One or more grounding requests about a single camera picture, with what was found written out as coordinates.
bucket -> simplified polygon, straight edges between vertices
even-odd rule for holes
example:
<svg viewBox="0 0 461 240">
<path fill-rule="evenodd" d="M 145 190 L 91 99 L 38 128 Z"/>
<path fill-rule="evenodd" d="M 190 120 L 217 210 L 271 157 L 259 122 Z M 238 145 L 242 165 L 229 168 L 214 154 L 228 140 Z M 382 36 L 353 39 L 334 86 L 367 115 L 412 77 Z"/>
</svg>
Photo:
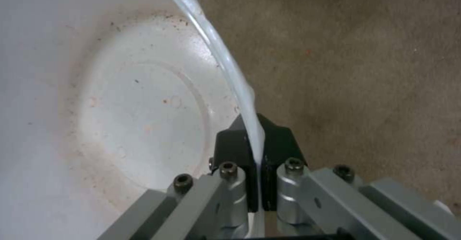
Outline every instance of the bucket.
<svg viewBox="0 0 461 240">
<path fill-rule="evenodd" d="M 0 238 L 94 239 L 254 96 L 195 0 L 0 0 Z"/>
</svg>

black screw head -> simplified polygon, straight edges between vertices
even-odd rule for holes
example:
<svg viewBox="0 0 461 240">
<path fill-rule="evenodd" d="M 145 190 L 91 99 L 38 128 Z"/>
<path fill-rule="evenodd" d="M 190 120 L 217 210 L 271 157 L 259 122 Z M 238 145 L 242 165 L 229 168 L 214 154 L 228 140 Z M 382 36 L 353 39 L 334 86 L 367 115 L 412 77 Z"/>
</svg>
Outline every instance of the black screw head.
<svg viewBox="0 0 461 240">
<path fill-rule="evenodd" d="M 303 174 L 304 163 L 298 158 L 290 157 L 285 161 L 285 170 L 288 174 Z"/>
<path fill-rule="evenodd" d="M 173 187 L 179 194 L 186 194 L 194 184 L 194 179 L 189 174 L 180 174 L 173 180 Z"/>
<path fill-rule="evenodd" d="M 337 176 L 339 176 L 341 179 L 346 181 L 347 183 L 351 183 L 354 180 L 354 177 L 355 177 L 354 170 L 351 167 L 349 167 L 347 165 L 344 165 L 344 164 L 336 165 L 333 168 L 333 172 Z"/>
<path fill-rule="evenodd" d="M 223 179 L 235 178 L 237 176 L 237 164 L 232 161 L 225 161 L 219 165 L 219 175 Z"/>
</svg>

stain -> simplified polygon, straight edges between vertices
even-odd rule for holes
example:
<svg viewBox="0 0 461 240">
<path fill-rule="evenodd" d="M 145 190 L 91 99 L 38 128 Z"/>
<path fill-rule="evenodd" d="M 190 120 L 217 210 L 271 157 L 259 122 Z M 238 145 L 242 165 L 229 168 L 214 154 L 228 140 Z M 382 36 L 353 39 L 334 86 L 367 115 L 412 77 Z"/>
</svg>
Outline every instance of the stain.
<svg viewBox="0 0 461 240">
<path fill-rule="evenodd" d="M 461 145 L 461 137 L 448 139 L 447 144 L 449 144 L 451 146 L 459 146 L 459 145 Z"/>
<path fill-rule="evenodd" d="M 73 26 L 66 25 L 66 28 L 70 29 L 74 35 L 79 35 L 80 32 Z"/>
<path fill-rule="evenodd" d="M 151 131 L 152 131 L 152 126 L 151 125 L 146 125 L 144 127 L 144 132 L 146 133 L 146 135 L 150 135 Z"/>
<path fill-rule="evenodd" d="M 98 100 L 96 97 L 91 97 L 89 100 L 89 107 L 96 107 L 98 105 Z"/>
<path fill-rule="evenodd" d="M 183 105 L 183 101 L 177 95 L 174 95 L 170 98 L 170 104 L 174 108 L 180 108 Z"/>
</svg>

